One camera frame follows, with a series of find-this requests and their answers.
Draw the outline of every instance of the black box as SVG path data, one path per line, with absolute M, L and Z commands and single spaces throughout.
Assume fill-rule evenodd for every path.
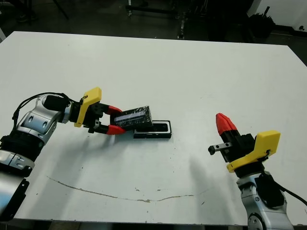
M 110 124 L 125 130 L 133 130 L 153 126 L 153 121 L 149 106 L 144 106 L 111 115 Z
M 137 128 L 133 131 L 133 138 L 171 138 L 170 121 L 153 121 L 153 126 Z

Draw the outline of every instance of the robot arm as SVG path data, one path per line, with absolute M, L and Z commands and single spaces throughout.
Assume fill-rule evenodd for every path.
M 12 219 L 25 198 L 29 186 L 28 177 L 34 161 L 47 144 L 57 127 L 57 122 L 74 122 L 83 125 L 90 133 L 121 134 L 118 126 L 105 126 L 99 121 L 103 113 L 114 114 L 121 110 L 99 103 L 101 90 L 85 93 L 80 102 L 69 99 L 62 93 L 43 93 L 36 98 L 35 108 L 17 124 L 19 109 L 31 98 L 23 101 L 14 113 L 14 127 L 8 136 L 3 136 L 0 145 L 0 221 Z
M 248 229 L 293 230 L 283 192 L 300 199 L 305 205 L 307 202 L 276 183 L 262 164 L 277 151 L 280 133 L 262 132 L 256 139 L 251 134 L 240 135 L 236 126 L 223 114 L 216 115 L 216 124 L 224 143 L 212 145 L 208 151 L 211 155 L 220 151 L 229 163 L 229 172 L 236 173 L 239 178 L 237 185 L 248 215 Z

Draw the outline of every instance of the white tabletop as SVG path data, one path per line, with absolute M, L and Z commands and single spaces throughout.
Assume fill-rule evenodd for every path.
M 170 140 L 141 140 L 58 124 L 17 218 L 246 225 L 236 175 L 207 151 L 222 142 L 218 112 L 241 134 L 279 130 L 266 170 L 307 198 L 307 68 L 287 46 L 14 32 L 0 44 L 0 75 L 1 135 L 23 99 L 79 100 L 96 86 L 102 103 L 149 105 L 173 130 Z M 307 224 L 306 207 L 286 198 L 291 222 Z

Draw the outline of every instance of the scratch mark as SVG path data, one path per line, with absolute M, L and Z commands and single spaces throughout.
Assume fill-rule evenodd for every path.
M 103 194 L 103 193 L 97 193 L 97 192 L 88 191 L 88 190 L 81 189 L 81 188 L 75 188 L 75 187 L 73 187 L 73 186 L 64 184 L 64 183 L 62 183 L 62 182 L 60 182 L 60 181 L 56 181 L 56 180 L 54 180 L 54 179 L 52 179 L 52 178 L 50 178 L 50 177 L 48 177 L 48 178 L 49 178 L 50 180 L 52 180 L 52 181 L 55 181 L 55 182 L 57 182 L 57 183 L 63 185 L 63 186 L 66 186 L 66 187 L 68 187 L 68 188 L 77 189 L 77 190 L 80 190 L 80 191 L 82 191 L 82 192 L 93 193 L 93 194 L 97 194 L 97 195 L 101 195 L 101 196 L 107 196 L 107 197 L 110 197 L 110 198 L 118 198 L 117 196 L 113 196 L 113 195 L 107 195 L 107 194 Z
M 172 198 L 180 198 L 180 197 L 185 197 L 185 196 L 194 196 L 194 195 L 175 195 L 175 196 L 166 197 L 166 198 L 163 198 L 157 201 L 163 201 L 163 200 L 172 199 Z
M 142 202 L 145 202 L 145 203 L 150 203 L 153 200 L 142 200 L 142 199 L 139 199 L 139 200 L 135 200 L 135 201 L 142 201 Z
M 139 202 L 145 202 L 145 203 L 150 203 L 150 202 L 159 202 L 159 201 L 163 201 L 163 200 L 168 200 L 168 199 L 173 199 L 173 198 L 180 198 L 180 197 L 185 197 L 185 196 L 200 196 L 201 194 L 207 192 L 208 190 L 210 190 L 210 188 L 202 191 L 201 193 L 199 194 L 196 194 L 196 195 L 175 195 L 175 196 L 169 196 L 169 197 L 166 197 L 166 198 L 163 198 L 163 199 L 160 199 L 160 200 L 150 200 L 150 199 L 147 199 L 147 200 L 143 200 L 143 199 L 128 199 L 128 198 L 124 198 L 124 197 L 118 197 L 118 196 L 113 196 L 113 195 L 108 195 L 108 194 L 103 194 L 103 193 L 97 193 L 97 192 L 93 192 L 93 191 L 89 191 L 89 190 L 85 190 L 85 189 L 82 189 L 82 188 L 76 188 L 76 187 L 73 187 L 73 186 L 70 186 L 68 184 L 64 184 L 62 183 L 61 181 L 57 181 L 49 176 L 46 176 L 48 179 L 62 185 L 62 186 L 65 186 L 65 187 L 68 187 L 68 188 L 71 188 L 71 189 L 76 189 L 76 190 L 79 190 L 79 191 L 82 191 L 82 192 L 86 192 L 86 193 L 92 193 L 92 194 L 96 194 L 96 195 L 100 195 L 100 196 L 106 196 L 106 197 L 110 197 L 110 198 L 115 198 L 115 199 L 121 199 L 121 200 L 130 200 L 130 201 L 139 201 Z

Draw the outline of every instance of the wire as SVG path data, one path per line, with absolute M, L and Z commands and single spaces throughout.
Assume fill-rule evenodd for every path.
M 282 187 L 280 184 L 278 184 L 275 181 L 275 184 L 279 187 L 280 190 L 282 190 L 283 192 L 287 192 L 288 194 L 290 194 L 291 196 L 295 197 L 296 199 L 298 199 L 299 201 L 303 202 L 306 206 L 307 206 L 307 201 L 304 200 L 303 198 L 301 198 L 299 195 L 295 194 L 294 192 L 291 192 L 290 190 Z
M 261 172 L 262 176 L 268 176 L 264 170 L 262 170 Z M 282 190 L 283 192 L 287 192 L 288 194 L 290 194 L 291 196 L 295 197 L 296 199 L 298 199 L 299 201 L 303 202 L 304 205 L 307 206 L 307 201 L 304 200 L 303 198 L 301 198 L 299 195 L 295 194 L 294 192 L 291 192 L 290 190 L 282 187 L 280 184 L 278 184 L 276 181 L 273 180 L 273 182 L 276 184 L 276 186 L 279 188 L 279 190 Z
M 12 120 L 14 121 L 14 125 L 13 125 L 13 130 L 16 130 L 16 127 L 17 127 L 17 121 L 18 121 L 18 116 L 19 116 L 19 111 L 25 106 L 27 105 L 30 101 L 32 101 L 33 99 L 35 98 L 38 98 L 39 96 L 42 96 L 42 95 L 45 95 L 45 94 L 54 94 L 54 95 L 58 95 L 58 96 L 61 96 L 63 97 L 64 99 L 67 100 L 67 103 L 69 101 L 71 102 L 75 102 L 74 100 L 70 99 L 67 95 L 65 95 L 64 93 L 58 93 L 58 92 L 43 92 L 43 93 L 39 93 L 39 94 L 36 94 L 32 97 L 29 97 L 27 99 L 25 99 L 24 101 L 22 101 L 19 106 L 17 107 L 17 109 L 15 110 L 15 112 L 13 113 L 13 117 L 12 117 Z

